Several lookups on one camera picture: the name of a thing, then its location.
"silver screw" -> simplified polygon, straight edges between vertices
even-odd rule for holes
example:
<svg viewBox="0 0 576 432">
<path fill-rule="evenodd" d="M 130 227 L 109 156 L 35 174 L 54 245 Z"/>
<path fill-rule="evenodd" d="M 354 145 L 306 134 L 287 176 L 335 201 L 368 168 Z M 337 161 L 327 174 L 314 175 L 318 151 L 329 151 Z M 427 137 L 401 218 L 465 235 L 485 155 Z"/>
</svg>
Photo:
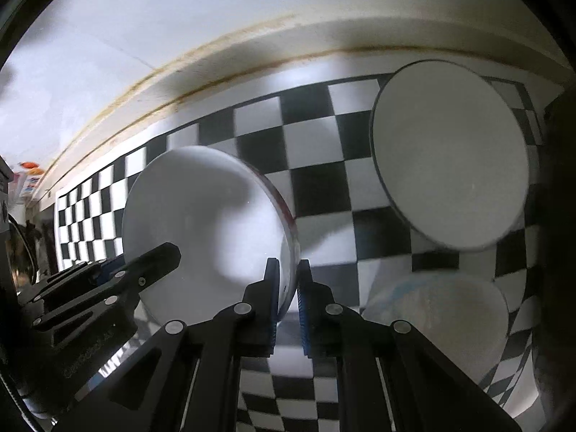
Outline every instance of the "silver screw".
<svg viewBox="0 0 576 432">
<path fill-rule="evenodd" d="M 246 302 L 240 302 L 234 305 L 234 311 L 238 315 L 246 315 L 252 311 L 252 306 Z"/>
<path fill-rule="evenodd" d="M 168 334 L 178 334 L 184 329 L 184 325 L 181 321 L 172 320 L 166 323 L 164 329 Z"/>
<path fill-rule="evenodd" d="M 344 311 L 342 305 L 340 305 L 339 303 L 330 303 L 326 306 L 324 310 L 326 310 L 326 313 L 328 315 L 339 315 Z"/>
<path fill-rule="evenodd" d="M 398 321 L 394 322 L 394 331 L 396 333 L 401 333 L 401 334 L 410 333 L 411 329 L 412 329 L 412 325 L 410 323 L 408 323 L 407 321 L 398 320 Z"/>
</svg>

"white wall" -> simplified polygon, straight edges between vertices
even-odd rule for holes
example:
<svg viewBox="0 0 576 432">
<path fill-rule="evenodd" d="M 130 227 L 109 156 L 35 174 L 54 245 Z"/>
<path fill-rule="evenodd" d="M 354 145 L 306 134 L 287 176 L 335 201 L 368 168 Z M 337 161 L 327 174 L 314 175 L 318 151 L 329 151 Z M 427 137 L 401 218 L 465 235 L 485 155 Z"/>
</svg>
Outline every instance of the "white wall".
<svg viewBox="0 0 576 432">
<path fill-rule="evenodd" d="M 55 0 L 0 72 L 0 154 L 47 166 L 129 86 L 182 53 L 276 18 L 350 11 L 473 26 L 566 64 L 519 0 Z"/>
</svg>

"checkered tablecloth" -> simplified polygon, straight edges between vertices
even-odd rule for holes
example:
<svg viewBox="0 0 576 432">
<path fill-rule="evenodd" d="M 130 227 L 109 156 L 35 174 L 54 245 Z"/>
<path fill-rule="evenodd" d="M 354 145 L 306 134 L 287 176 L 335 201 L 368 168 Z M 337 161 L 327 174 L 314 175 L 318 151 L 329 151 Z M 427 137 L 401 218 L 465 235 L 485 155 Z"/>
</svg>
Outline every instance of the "checkered tablecloth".
<svg viewBox="0 0 576 432">
<path fill-rule="evenodd" d="M 127 194 L 146 164 L 171 148 L 210 145 L 258 168 L 293 215 L 313 278 L 336 302 L 362 310 L 372 282 L 406 271 L 459 269 L 493 280 L 510 312 L 500 362 L 480 384 L 498 404 L 509 398 L 531 349 L 537 323 L 536 262 L 542 125 L 525 87 L 486 78 L 512 108 L 528 145 L 530 187 L 512 231 L 481 252 L 438 248 L 411 230 L 388 202 L 370 157 L 369 115 L 389 74 L 301 86 L 214 112 L 149 140 L 57 199 L 59 264 L 113 257 L 122 250 Z M 169 193 L 178 193 L 178 184 Z M 278 327 L 268 360 L 245 359 L 238 430 L 338 430 L 332 361 L 306 359 L 297 314 Z"/>
</svg>

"checkerboard pattern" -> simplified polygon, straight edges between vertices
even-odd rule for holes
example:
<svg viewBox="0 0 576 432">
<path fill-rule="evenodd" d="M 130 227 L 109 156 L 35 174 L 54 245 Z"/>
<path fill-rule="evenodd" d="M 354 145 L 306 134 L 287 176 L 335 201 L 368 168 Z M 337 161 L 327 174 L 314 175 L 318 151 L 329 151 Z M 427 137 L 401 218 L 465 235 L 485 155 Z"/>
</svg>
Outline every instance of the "checkerboard pattern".
<svg viewBox="0 0 576 432">
<path fill-rule="evenodd" d="M 530 160 L 526 206 L 514 228 L 481 252 L 439 248 L 414 232 L 390 207 L 368 141 L 369 116 L 389 74 L 334 80 L 251 99 L 160 135 L 117 158 L 58 199 L 63 268 L 122 253 L 126 196 L 141 170 L 159 154 L 209 145 L 247 161 L 270 179 L 296 218 L 302 258 L 336 302 L 363 309 L 371 285 L 406 272 L 460 269 L 493 280 L 510 312 L 500 362 L 480 386 L 505 404 L 526 363 L 538 320 L 537 265 L 542 125 L 521 83 L 486 80 L 512 108 Z M 246 360 L 238 430 L 338 430 L 335 369 L 306 359 L 297 314 L 278 328 L 269 360 Z"/>
</svg>

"black cable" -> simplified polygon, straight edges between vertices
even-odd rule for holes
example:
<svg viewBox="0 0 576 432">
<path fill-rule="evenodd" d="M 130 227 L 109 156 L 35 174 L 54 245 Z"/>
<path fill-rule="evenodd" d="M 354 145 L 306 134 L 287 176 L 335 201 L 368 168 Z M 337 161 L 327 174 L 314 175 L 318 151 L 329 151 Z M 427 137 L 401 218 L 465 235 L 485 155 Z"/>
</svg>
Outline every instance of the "black cable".
<svg viewBox="0 0 576 432">
<path fill-rule="evenodd" d="M 21 237 L 22 242 L 24 242 L 24 248 L 28 252 L 30 262 L 32 263 L 32 277 L 30 278 L 30 284 L 36 284 L 36 279 L 38 277 L 38 266 L 36 265 L 36 259 L 33 258 L 32 256 L 32 251 L 30 249 L 30 246 L 28 245 L 28 241 L 24 237 L 24 234 L 22 234 L 18 222 L 13 218 L 13 216 L 10 213 L 8 213 L 8 220 L 16 228 L 16 232 L 18 232 L 18 235 Z"/>
<path fill-rule="evenodd" d="M 34 414 L 30 412 L 24 403 L 24 400 L 18 394 L 18 390 L 16 389 L 14 382 L 10 378 L 10 375 L 8 375 L 8 372 L 2 363 L 0 363 L 0 381 L 4 385 L 4 388 L 6 388 L 6 391 L 12 398 L 12 401 L 14 401 L 14 404 L 22 415 L 22 418 L 26 421 L 26 424 L 28 424 L 30 429 L 32 429 L 33 432 L 45 432 L 42 426 L 39 424 L 38 420 L 34 417 Z"/>
</svg>

